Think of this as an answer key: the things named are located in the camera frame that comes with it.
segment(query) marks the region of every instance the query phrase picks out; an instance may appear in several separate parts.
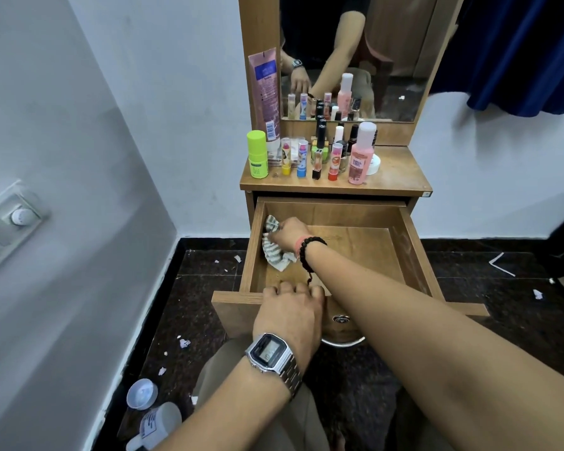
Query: drawer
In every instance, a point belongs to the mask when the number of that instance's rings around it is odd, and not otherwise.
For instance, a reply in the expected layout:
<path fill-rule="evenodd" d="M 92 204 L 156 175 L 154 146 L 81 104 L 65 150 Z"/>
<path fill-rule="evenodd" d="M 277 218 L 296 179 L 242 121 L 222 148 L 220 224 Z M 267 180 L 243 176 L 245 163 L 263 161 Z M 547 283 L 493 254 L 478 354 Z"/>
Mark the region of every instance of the drawer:
<path fill-rule="evenodd" d="M 328 245 L 373 271 L 445 301 L 426 252 L 404 203 L 260 196 L 251 227 L 247 257 L 239 292 L 213 294 L 213 308 L 230 337 L 250 334 L 259 311 L 263 288 L 281 281 L 305 283 L 309 278 L 301 263 L 278 272 L 265 260 L 262 233 L 268 215 L 279 221 L 295 216 Z M 314 276 L 311 283 L 319 283 Z M 336 346 L 359 341 L 361 332 L 326 291 L 322 338 Z M 447 303 L 470 316 L 489 316 L 481 303 Z"/>

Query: blue curtain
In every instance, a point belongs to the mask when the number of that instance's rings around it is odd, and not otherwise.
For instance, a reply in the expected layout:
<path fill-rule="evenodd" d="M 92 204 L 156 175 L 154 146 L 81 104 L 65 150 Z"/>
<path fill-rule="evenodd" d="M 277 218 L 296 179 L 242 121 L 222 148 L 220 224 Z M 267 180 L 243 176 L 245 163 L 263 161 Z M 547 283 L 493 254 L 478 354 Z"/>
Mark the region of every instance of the blue curtain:
<path fill-rule="evenodd" d="M 431 92 L 533 117 L 564 113 L 564 0 L 465 0 Z"/>

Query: wooden shelf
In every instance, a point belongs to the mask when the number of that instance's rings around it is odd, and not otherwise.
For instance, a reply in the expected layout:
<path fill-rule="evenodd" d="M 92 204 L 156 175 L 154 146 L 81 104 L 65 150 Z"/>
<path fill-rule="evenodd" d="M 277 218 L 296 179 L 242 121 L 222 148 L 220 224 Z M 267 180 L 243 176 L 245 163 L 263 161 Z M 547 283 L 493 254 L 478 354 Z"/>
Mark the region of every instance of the wooden shelf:
<path fill-rule="evenodd" d="M 328 193 L 379 196 L 430 196 L 432 187 L 407 147 L 377 145 L 376 155 L 380 157 L 380 169 L 369 175 L 361 185 L 347 181 L 348 172 L 338 176 L 337 181 L 328 180 L 329 164 L 324 165 L 320 180 L 311 178 L 311 164 L 307 161 L 307 177 L 299 179 L 296 169 L 290 176 L 282 175 L 281 168 L 270 168 L 264 179 L 254 179 L 245 164 L 241 178 L 241 190 L 296 193 Z"/>

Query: purple label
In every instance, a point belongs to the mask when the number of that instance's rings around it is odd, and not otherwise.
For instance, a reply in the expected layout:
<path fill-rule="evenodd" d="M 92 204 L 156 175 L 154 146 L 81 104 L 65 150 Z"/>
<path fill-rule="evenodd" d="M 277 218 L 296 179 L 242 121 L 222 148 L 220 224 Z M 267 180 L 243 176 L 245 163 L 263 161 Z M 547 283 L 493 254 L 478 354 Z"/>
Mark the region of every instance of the purple label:
<path fill-rule="evenodd" d="M 276 74 L 276 60 L 271 60 L 271 62 L 255 67 L 255 76 L 257 77 L 257 80 L 261 80 L 263 77 L 274 74 Z"/>

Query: green cap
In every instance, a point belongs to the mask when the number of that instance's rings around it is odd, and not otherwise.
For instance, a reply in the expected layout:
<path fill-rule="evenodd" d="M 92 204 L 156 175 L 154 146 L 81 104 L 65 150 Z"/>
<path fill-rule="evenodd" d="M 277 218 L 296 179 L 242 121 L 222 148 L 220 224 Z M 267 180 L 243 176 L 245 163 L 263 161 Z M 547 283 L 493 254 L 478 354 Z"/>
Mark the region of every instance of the green cap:
<path fill-rule="evenodd" d="M 247 134 L 248 154 L 250 156 L 261 156 L 268 154 L 265 146 L 265 133 L 260 130 L 249 131 Z"/>

